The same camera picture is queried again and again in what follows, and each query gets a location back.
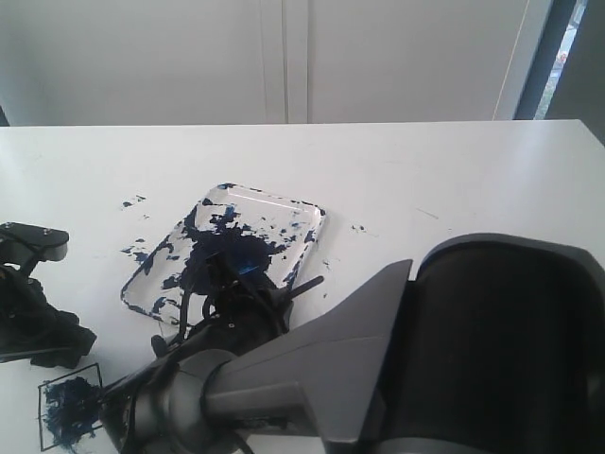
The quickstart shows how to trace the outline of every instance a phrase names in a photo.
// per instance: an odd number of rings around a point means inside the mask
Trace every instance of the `rectangular tray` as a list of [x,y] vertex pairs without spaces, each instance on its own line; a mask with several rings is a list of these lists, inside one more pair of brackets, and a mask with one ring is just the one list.
[[[180,277],[192,255],[226,252],[252,282],[292,288],[320,234],[325,211],[305,201],[233,183],[220,184],[149,255],[122,288],[131,310],[177,325]],[[199,323],[205,295],[193,294],[189,323]]]

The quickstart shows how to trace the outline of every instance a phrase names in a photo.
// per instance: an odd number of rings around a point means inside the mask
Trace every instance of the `white table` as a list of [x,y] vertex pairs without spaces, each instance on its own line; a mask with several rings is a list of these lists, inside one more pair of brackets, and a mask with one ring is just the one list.
[[[418,265],[439,242],[471,232],[572,244],[605,264],[605,149],[578,121],[0,129],[0,222],[70,233],[67,258],[34,276],[52,305],[96,332],[82,365],[98,361],[106,382],[152,360],[159,332],[120,302],[137,268],[120,250],[137,237],[151,249],[223,182],[328,212],[300,276],[326,282],[297,301],[294,324],[388,263]],[[147,199],[123,209],[135,195]],[[39,452],[37,386],[64,373],[0,365],[2,452]],[[276,438],[251,444],[321,452],[317,440]],[[113,452],[99,440],[95,454]]]

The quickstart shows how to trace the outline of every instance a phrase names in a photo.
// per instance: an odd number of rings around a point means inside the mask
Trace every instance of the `table surface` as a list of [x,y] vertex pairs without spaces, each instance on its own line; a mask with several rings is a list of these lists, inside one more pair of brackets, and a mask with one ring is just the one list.
[[[98,362],[105,382],[151,361],[149,339],[160,332],[120,302],[137,268],[120,250],[138,237],[152,249],[224,182],[328,213],[299,277],[326,281],[296,302],[294,325],[388,263],[413,258],[417,267],[433,246],[471,232],[580,246],[605,265],[605,149],[578,121],[0,129],[0,222],[70,233],[67,257],[34,277],[52,305],[96,332],[82,365]],[[123,207],[137,195],[146,199]],[[37,387],[64,373],[0,365],[3,451],[39,452]],[[251,444],[322,452],[315,439]],[[114,451],[101,434],[79,452]]]

